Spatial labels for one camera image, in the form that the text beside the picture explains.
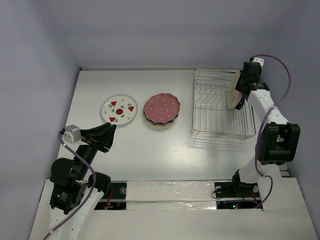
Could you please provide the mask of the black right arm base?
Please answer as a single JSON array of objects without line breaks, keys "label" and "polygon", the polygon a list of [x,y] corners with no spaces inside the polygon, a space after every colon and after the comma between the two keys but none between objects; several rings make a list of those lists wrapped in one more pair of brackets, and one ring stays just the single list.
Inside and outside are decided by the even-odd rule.
[{"label": "black right arm base", "polygon": [[256,183],[239,183],[222,181],[214,183],[214,195],[218,199],[235,199],[244,197],[260,198],[259,188]]}]

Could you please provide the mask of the maroon dotted plate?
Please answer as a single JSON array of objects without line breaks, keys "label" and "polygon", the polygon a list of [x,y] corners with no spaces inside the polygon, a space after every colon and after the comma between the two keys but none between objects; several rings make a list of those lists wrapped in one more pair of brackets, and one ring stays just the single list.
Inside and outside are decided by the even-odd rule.
[{"label": "maroon dotted plate", "polygon": [[158,93],[146,101],[143,113],[153,122],[165,123],[172,120],[180,112],[181,103],[170,93]]}]

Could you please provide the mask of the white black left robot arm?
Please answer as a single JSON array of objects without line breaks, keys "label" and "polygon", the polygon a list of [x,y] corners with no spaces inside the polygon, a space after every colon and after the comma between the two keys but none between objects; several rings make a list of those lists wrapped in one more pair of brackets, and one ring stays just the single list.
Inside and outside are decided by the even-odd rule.
[{"label": "white black left robot arm", "polygon": [[90,129],[69,125],[58,140],[72,159],[58,158],[51,165],[53,189],[49,201],[50,219],[46,240],[78,240],[97,203],[113,195],[111,177],[96,172],[92,162],[97,152],[112,147],[117,126],[104,123]]}]

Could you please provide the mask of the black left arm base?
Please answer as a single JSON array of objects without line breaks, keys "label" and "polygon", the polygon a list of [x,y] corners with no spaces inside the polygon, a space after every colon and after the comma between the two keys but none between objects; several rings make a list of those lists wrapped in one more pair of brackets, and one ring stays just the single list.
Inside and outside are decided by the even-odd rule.
[{"label": "black left arm base", "polygon": [[103,196],[95,206],[95,210],[126,210],[127,182],[112,181],[108,196]]}]

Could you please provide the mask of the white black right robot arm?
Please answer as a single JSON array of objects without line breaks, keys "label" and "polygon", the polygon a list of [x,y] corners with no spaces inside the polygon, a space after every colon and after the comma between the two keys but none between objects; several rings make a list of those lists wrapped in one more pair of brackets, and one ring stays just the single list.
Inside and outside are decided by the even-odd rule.
[{"label": "white black right robot arm", "polygon": [[229,109],[240,110],[247,102],[260,120],[254,157],[235,172],[230,183],[235,196],[242,196],[275,166],[291,162],[301,133],[300,126],[290,123],[278,108],[284,98],[274,102],[268,85],[260,81],[263,66],[262,55],[252,56],[235,73],[228,90]]}]

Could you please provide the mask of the white watermelon pattern plate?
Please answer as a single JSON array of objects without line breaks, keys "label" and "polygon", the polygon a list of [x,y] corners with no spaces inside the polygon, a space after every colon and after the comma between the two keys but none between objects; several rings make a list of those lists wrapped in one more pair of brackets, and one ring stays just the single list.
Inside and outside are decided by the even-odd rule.
[{"label": "white watermelon pattern plate", "polygon": [[131,123],[138,113],[135,99],[125,94],[109,97],[101,106],[100,114],[106,123],[125,126]]}]

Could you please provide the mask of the pink plate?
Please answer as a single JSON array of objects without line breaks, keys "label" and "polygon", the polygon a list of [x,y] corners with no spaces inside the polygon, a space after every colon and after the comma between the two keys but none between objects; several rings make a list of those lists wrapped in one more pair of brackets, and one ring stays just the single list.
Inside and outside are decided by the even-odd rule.
[{"label": "pink plate", "polygon": [[235,109],[236,106],[241,102],[241,99],[243,97],[242,93],[236,90],[236,86],[240,76],[241,76],[241,71],[240,70],[236,71],[229,85],[229,88],[227,91],[227,99],[226,99],[226,105],[229,109]]}]

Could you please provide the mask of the blue dotted plate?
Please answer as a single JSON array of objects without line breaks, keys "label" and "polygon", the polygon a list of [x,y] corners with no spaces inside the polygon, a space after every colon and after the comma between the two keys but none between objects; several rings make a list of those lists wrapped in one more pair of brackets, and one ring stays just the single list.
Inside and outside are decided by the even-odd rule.
[{"label": "blue dotted plate", "polygon": [[144,116],[144,117],[149,123],[151,123],[154,126],[166,126],[166,125],[169,125],[169,124],[173,123],[179,117],[179,115],[175,116],[172,120],[169,120],[169,121],[164,122],[164,123],[153,122],[149,118],[147,118],[146,116]]}]

